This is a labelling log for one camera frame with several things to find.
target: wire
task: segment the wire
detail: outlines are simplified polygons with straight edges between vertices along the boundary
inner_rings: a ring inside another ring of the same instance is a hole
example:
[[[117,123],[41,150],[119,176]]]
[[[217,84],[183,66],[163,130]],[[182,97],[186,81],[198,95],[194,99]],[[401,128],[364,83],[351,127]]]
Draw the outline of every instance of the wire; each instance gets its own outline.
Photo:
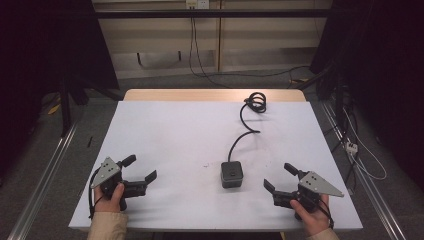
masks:
[[[195,44],[195,47],[196,47],[197,60],[199,62],[199,65],[200,65],[200,69],[202,71],[202,74],[198,74],[198,73],[194,72],[193,67],[191,65],[191,57],[192,57],[192,51],[193,51],[193,41],[194,41],[194,44]],[[293,70],[300,69],[300,68],[309,68],[309,66],[306,66],[306,65],[304,65],[304,66],[297,66],[297,67],[293,67],[293,68],[291,68],[289,70],[284,70],[284,71],[277,72],[277,73],[262,74],[262,75],[257,75],[257,74],[242,74],[242,73],[212,73],[212,74],[207,74],[204,71],[202,62],[200,60],[199,46],[198,46],[198,43],[197,43],[196,20],[194,18],[191,18],[191,44],[190,44],[189,66],[190,66],[190,71],[193,73],[193,75],[195,75],[197,77],[206,77],[209,82],[211,82],[211,83],[213,83],[215,85],[224,87],[224,88],[230,88],[230,87],[228,87],[226,85],[223,85],[223,84],[220,84],[220,83],[217,83],[217,82],[213,81],[212,79],[210,79],[210,77],[213,77],[213,76],[272,77],[272,76],[278,76],[278,75],[282,75],[282,74],[285,74],[285,73],[289,73],[290,74],[290,82],[289,82],[289,86],[287,87],[287,89],[288,89],[288,88],[291,87],[291,84],[293,82],[291,72]]]
[[[265,94],[260,92],[254,92],[250,94],[249,98],[245,99],[245,104],[240,109],[240,120],[243,123],[243,125],[249,130],[248,132],[243,133],[240,137],[237,138],[237,140],[233,143],[233,146],[231,146],[230,152],[228,153],[228,162],[231,161],[231,154],[237,145],[238,141],[242,139],[244,136],[252,134],[252,133],[260,133],[258,130],[253,130],[243,120],[243,109],[248,106],[252,111],[256,113],[264,113],[266,111],[266,97]]]
[[[377,161],[377,163],[380,165],[380,167],[383,169],[384,171],[384,176],[383,177],[376,177],[374,175],[372,175],[371,173],[369,173],[363,166],[361,166],[357,160],[355,158],[353,158],[353,161],[356,162],[356,164],[358,165],[358,167],[364,171],[368,176],[370,176],[371,178],[374,178],[376,180],[384,180],[387,178],[387,172],[386,169],[384,168],[383,164],[381,164],[381,162],[378,160],[378,158],[365,146],[365,144],[361,141],[361,139],[359,138],[359,136],[356,134],[355,130],[353,129],[353,124],[350,121],[349,115],[347,114],[346,110],[343,108],[343,112],[345,113],[347,120],[349,121],[350,126],[352,127],[353,130],[353,134],[355,134],[356,139],[359,141],[359,143],[361,143],[361,145],[371,154],[371,156],[374,157],[374,159]]]
[[[316,9],[316,0],[314,0],[314,10],[315,9]],[[315,22],[315,29],[317,30],[318,41],[320,41],[321,40],[321,36],[319,34],[319,31],[318,31],[317,19],[316,18],[314,18],[314,22]]]
[[[97,199],[97,201],[94,203],[94,207],[96,207],[96,204],[99,203],[100,200],[102,200],[104,196],[101,196],[99,199]]]
[[[342,133],[342,138],[337,142],[337,144],[336,144],[336,146],[334,146],[332,149],[331,149],[331,153],[334,153],[334,151],[336,151],[336,149],[343,143],[345,143],[345,139],[346,139],[346,136],[347,136],[347,130],[348,130],[348,128],[344,128],[345,130],[343,131],[343,133]]]
[[[345,151],[345,154],[347,156],[347,159],[349,160],[349,154],[348,154],[348,152]],[[359,152],[357,152],[355,154],[354,158],[356,159],[356,161],[358,160],[358,158],[359,158]],[[353,190],[356,189],[356,173],[355,173],[354,168],[353,168],[355,166],[355,164],[356,164],[356,161],[353,161],[353,162],[350,162],[349,161],[349,164],[350,164],[349,172],[347,173],[347,176],[346,176],[346,178],[344,180],[344,183],[346,185],[347,182],[348,182],[348,180],[349,180],[350,174],[353,173],[353,187],[352,187]]]
[[[96,175],[97,175],[97,173],[99,172],[99,170],[100,170],[100,168],[97,168],[94,172],[93,172],[93,175],[91,175],[91,178],[90,178],[90,183],[89,183],[89,185],[88,185],[88,206],[89,206],[89,209],[90,209],[90,216],[88,217],[88,218],[90,218],[90,219],[93,219],[93,215],[94,215],[94,206],[93,206],[93,200],[92,200],[92,198],[91,198],[91,184],[93,183],[93,181],[94,181],[94,177],[96,177]]]
[[[333,218],[331,217],[331,212],[330,212],[330,207],[328,207],[328,205],[324,202],[324,201],[322,201],[321,199],[319,199],[319,201],[320,202],[322,202],[323,204],[324,204],[324,206],[327,208],[327,211],[325,211],[321,206],[317,206],[318,207],[318,209],[321,211],[321,212],[323,212],[327,217],[328,217],[328,219],[329,219],[329,221],[330,221],[330,224],[329,224],[329,227],[331,228],[331,229],[333,229],[333,227],[334,227],[334,220],[333,220]]]
[[[202,70],[203,75],[199,75],[199,74],[195,73],[195,72],[193,71],[192,66],[191,66],[191,53],[192,53],[192,50],[193,50],[193,39],[194,39],[195,44],[196,44],[197,59],[198,59],[198,61],[199,61],[200,69]],[[190,44],[190,58],[189,58],[189,65],[190,65],[190,70],[191,70],[191,72],[192,72],[195,76],[198,76],[198,77],[206,77],[210,83],[215,84],[215,85],[217,85],[217,86],[221,86],[221,87],[229,88],[229,89],[230,89],[230,87],[228,87],[228,86],[226,86],[226,85],[223,85],[223,84],[220,84],[220,83],[217,83],[217,82],[212,81],[212,79],[210,79],[210,78],[209,78],[209,76],[208,76],[208,75],[205,73],[205,71],[203,70],[202,62],[200,61],[199,47],[198,47],[198,45],[197,45],[196,20],[194,20],[194,18],[191,18],[191,44]]]
[[[353,111],[350,112],[350,115],[352,115],[354,121],[355,121],[355,128],[353,129],[353,131],[359,135],[359,128],[358,128],[358,121],[356,120],[356,115],[355,113],[353,113]],[[355,136],[355,140],[354,140],[355,144],[358,145],[358,138]]]

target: black box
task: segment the black box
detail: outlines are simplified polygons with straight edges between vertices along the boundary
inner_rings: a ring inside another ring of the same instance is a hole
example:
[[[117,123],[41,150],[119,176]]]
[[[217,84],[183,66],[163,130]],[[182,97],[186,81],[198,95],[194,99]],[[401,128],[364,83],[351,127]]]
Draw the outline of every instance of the black box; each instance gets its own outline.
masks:
[[[223,188],[240,187],[243,181],[243,170],[238,161],[221,164],[221,181]]]

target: black curtain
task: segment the black curtain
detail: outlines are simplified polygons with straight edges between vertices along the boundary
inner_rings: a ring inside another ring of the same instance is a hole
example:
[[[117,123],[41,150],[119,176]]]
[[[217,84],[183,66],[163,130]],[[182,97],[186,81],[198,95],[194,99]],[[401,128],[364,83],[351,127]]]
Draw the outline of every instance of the black curtain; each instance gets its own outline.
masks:
[[[65,74],[118,88],[98,21],[57,19],[45,10],[94,12],[91,0],[0,1],[0,176],[29,138],[42,97],[58,91]]]
[[[420,1],[377,1],[346,76],[377,136],[424,189],[422,9]]]

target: power outlet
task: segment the power outlet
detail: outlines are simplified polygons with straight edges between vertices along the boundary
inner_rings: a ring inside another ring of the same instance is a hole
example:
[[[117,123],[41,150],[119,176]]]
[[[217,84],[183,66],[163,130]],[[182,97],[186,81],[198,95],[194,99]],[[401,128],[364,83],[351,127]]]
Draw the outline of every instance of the power outlet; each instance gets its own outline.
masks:
[[[197,9],[209,9],[209,0],[197,0]]]
[[[186,0],[186,9],[197,9],[198,0]]]
[[[358,152],[358,145],[351,142],[347,142],[346,151],[350,154],[356,154]]]

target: small black device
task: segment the small black device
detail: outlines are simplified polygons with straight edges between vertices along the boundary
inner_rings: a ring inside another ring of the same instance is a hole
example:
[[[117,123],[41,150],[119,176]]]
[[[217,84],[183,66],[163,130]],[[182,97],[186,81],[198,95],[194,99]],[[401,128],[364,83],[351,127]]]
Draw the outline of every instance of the small black device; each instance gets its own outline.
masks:
[[[244,100],[245,104],[240,109],[240,120],[243,125],[249,130],[248,132],[243,133],[240,137],[236,139],[233,146],[228,153],[228,161],[221,164],[221,181],[223,188],[236,188],[240,187],[243,182],[243,170],[241,168],[241,163],[238,161],[231,162],[231,154],[237,145],[238,141],[244,136],[252,133],[260,133],[258,130],[253,130],[243,120],[243,109],[249,107],[252,111],[256,113],[264,113],[266,111],[266,97],[263,93],[254,92],[250,94],[249,98]]]
[[[223,188],[240,187],[243,182],[243,170],[240,162],[221,163],[221,181]]]

